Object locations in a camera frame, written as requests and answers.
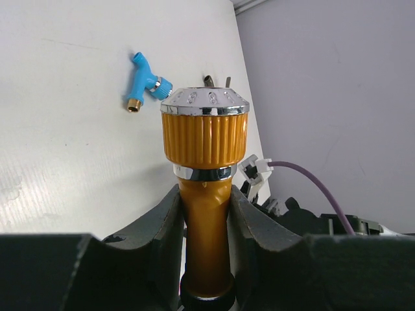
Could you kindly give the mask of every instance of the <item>blue pipe connector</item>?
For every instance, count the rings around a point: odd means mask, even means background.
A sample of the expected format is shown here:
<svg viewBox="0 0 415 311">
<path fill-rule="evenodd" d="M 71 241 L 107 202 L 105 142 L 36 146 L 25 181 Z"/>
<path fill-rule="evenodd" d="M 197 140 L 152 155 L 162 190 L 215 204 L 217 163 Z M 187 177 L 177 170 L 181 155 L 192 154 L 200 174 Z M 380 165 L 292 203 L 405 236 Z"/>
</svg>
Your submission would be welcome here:
<svg viewBox="0 0 415 311">
<path fill-rule="evenodd" d="M 138 69 L 134 76 L 134 83 L 131 93 L 127 97 L 129 112 L 138 112 L 144 104 L 144 90 L 148 89 L 150 94 L 158 100 L 169 97 L 172 92 L 173 85 L 166 79 L 152 74 L 150 65 L 144 55 L 137 53 L 132 61 L 137 64 Z"/>
</svg>

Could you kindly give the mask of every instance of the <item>black rubber base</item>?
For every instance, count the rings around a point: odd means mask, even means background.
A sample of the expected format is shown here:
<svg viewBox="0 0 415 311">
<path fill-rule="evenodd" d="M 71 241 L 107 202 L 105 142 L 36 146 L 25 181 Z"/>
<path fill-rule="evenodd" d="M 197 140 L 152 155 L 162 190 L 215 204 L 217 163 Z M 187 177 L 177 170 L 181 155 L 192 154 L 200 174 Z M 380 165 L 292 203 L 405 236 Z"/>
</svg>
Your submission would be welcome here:
<svg viewBox="0 0 415 311">
<path fill-rule="evenodd" d="M 228 311 L 235 302 L 236 287 L 233 280 L 233 286 L 229 291 L 217 299 L 207 300 L 190 294 L 186 286 L 182 286 L 185 275 L 180 285 L 180 298 L 186 311 Z"/>
</svg>

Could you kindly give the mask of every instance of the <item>orange handle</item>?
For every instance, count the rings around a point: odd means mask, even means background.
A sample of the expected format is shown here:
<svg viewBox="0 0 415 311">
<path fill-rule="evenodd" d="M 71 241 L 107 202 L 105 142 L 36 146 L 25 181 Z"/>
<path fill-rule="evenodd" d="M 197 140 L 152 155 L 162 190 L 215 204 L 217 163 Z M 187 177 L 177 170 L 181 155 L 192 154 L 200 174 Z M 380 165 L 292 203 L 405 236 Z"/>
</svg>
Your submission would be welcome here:
<svg viewBox="0 0 415 311">
<path fill-rule="evenodd" d="M 182 286 L 197 297 L 217 297 L 233 284 L 226 219 L 232 179 L 179 178 L 187 224 L 186 273 Z"/>
</svg>

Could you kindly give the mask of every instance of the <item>silver ring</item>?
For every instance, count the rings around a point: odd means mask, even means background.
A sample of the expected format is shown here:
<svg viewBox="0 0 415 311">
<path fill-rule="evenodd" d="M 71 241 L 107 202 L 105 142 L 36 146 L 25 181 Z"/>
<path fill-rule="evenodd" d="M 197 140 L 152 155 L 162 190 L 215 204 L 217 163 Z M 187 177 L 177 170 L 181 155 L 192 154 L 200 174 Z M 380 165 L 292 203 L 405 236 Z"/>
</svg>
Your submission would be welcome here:
<svg viewBox="0 0 415 311">
<path fill-rule="evenodd" d="M 161 86 L 161 77 L 160 76 L 157 77 L 156 84 L 154 85 L 154 87 L 152 89 L 149 89 L 149 92 L 154 93 L 159 88 L 159 86 Z"/>
<path fill-rule="evenodd" d="M 249 106 L 234 107 L 179 107 L 161 104 L 162 113 L 169 115 L 242 115 L 249 112 Z"/>
<path fill-rule="evenodd" d="M 221 167 L 213 170 L 199 170 L 180 165 L 173 165 L 174 174 L 182 179 L 191 181 L 219 181 L 231 178 L 237 171 L 237 165 Z"/>
</svg>

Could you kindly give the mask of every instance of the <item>gray wall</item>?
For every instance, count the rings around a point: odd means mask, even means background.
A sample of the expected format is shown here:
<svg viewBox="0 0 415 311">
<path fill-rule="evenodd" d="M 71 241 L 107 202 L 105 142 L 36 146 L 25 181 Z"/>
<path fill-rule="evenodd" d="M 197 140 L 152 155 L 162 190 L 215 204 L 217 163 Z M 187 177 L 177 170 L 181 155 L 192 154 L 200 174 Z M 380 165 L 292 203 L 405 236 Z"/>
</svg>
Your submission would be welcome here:
<svg viewBox="0 0 415 311">
<path fill-rule="evenodd" d="M 237 17 L 264 155 L 347 213 L 415 232 L 415 1 L 270 0 Z M 331 212 L 299 173 L 273 196 Z"/>
</svg>

